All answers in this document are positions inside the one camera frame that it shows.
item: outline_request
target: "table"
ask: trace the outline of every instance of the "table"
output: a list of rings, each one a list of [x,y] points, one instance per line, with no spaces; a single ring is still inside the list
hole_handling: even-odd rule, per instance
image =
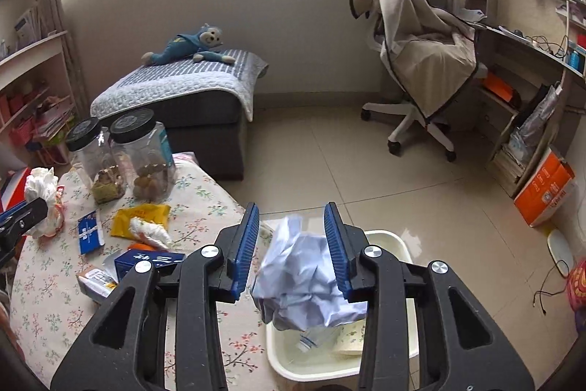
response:
[[[187,157],[175,155],[177,181],[165,201],[171,206],[169,234],[174,250],[190,253],[213,243],[218,232],[240,222],[244,209],[210,176]],[[116,211],[139,202],[126,195],[100,207],[105,246],[80,255],[77,219],[96,209],[92,196],[75,171],[63,175],[65,225],[50,240],[26,239],[12,292],[11,328],[19,338],[31,370],[47,386],[67,350],[97,309],[77,285],[76,273],[101,265],[116,249],[131,241],[110,236]],[[260,264],[271,240],[271,231],[261,226],[249,276]],[[165,386],[175,390],[175,308],[169,306],[165,347]],[[234,305],[218,303],[218,323],[225,372],[230,387],[277,389],[276,377],[265,354],[265,326],[248,290]]]

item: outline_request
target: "yellow item on shelf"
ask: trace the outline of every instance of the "yellow item on shelf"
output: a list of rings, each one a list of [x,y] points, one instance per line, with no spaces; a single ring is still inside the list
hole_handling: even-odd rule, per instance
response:
[[[112,221],[110,235],[136,240],[129,230],[130,220],[133,217],[139,217],[145,221],[160,224],[165,230],[168,230],[170,210],[171,207],[168,204],[142,204],[127,209],[119,209]]]

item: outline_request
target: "electrical cord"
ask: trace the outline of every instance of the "electrical cord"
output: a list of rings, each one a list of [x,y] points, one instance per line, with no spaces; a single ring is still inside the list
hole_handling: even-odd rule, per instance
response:
[[[552,292],[546,292],[543,289],[543,287],[545,287],[545,285],[546,285],[547,277],[549,277],[549,274],[552,273],[552,271],[557,267],[557,265],[560,262],[564,262],[565,267],[568,269],[568,273],[570,273],[570,267],[568,266],[567,262],[565,260],[563,260],[563,259],[559,259],[559,261],[557,261],[556,264],[552,268],[550,268],[549,272],[546,275],[546,278],[543,279],[543,282],[541,283],[541,287],[539,288],[539,290],[533,294],[533,306],[535,306],[535,301],[537,299],[537,296],[539,295],[539,305],[541,306],[541,312],[543,312],[543,315],[547,315],[547,312],[546,312],[546,309],[543,308],[543,301],[541,300],[541,296],[542,295],[545,295],[545,296],[556,296],[556,295],[559,295],[559,294],[562,294],[562,293],[565,292],[565,286],[560,291],[553,292],[553,293]]]
[[[561,39],[561,44],[555,43],[555,42],[550,42],[549,40],[547,40],[546,36],[526,36],[526,39],[530,40],[531,42],[535,42],[538,47],[545,51],[545,52],[549,52],[551,53],[554,57],[556,58],[564,58],[565,57],[565,50],[562,47],[562,45],[564,45],[564,42],[567,40],[568,36],[564,35],[564,37]],[[550,47],[550,45],[554,45],[557,47],[557,52],[554,53],[553,49]]]

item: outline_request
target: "blue box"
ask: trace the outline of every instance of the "blue box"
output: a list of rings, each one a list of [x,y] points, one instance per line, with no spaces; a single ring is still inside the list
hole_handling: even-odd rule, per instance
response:
[[[104,234],[97,211],[86,214],[77,221],[77,234],[79,235],[79,251],[82,255],[104,245]]]
[[[142,260],[152,262],[155,267],[164,267],[165,265],[182,262],[184,258],[185,254],[178,254],[177,252],[131,249],[114,259],[114,265],[118,275],[118,282],[120,282],[130,272],[131,268]]]

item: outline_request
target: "metal screw head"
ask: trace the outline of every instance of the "metal screw head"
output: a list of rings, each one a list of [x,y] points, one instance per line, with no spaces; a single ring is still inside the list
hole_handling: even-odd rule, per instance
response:
[[[152,268],[152,264],[148,260],[141,260],[137,265],[134,266],[134,268],[137,272],[143,274]]]
[[[220,253],[220,249],[216,246],[206,246],[201,250],[201,255],[204,257],[215,257]]]
[[[442,261],[436,260],[432,265],[431,265],[431,269],[436,273],[436,274],[444,274],[448,271],[448,266],[446,264],[444,264]]]
[[[382,250],[380,250],[380,247],[377,246],[368,246],[365,250],[364,253],[369,256],[369,257],[380,257],[380,254],[383,253]]]

